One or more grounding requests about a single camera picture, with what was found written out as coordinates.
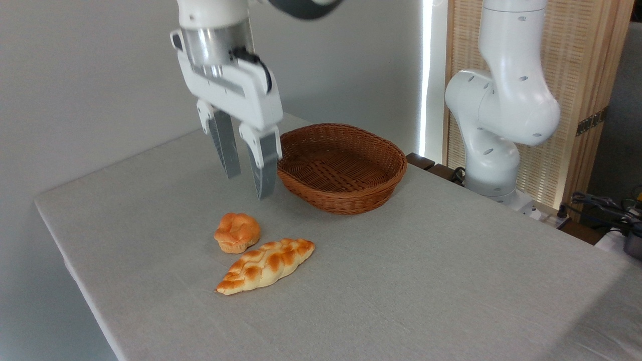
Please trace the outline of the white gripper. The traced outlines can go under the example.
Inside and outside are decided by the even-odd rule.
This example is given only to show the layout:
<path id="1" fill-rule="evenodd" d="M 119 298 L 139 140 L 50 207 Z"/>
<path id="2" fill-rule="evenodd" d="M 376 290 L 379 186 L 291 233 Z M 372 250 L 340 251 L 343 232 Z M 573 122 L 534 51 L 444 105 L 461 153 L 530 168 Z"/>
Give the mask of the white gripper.
<path id="1" fill-rule="evenodd" d="M 233 60 L 220 66 L 193 66 L 181 30 L 171 32 L 184 82 L 199 98 L 202 130 L 210 135 L 227 178 L 241 174 L 231 116 L 243 122 L 239 135 L 247 144 L 259 200 L 273 194 L 282 159 L 277 125 L 284 112 L 276 81 L 261 64 Z"/>

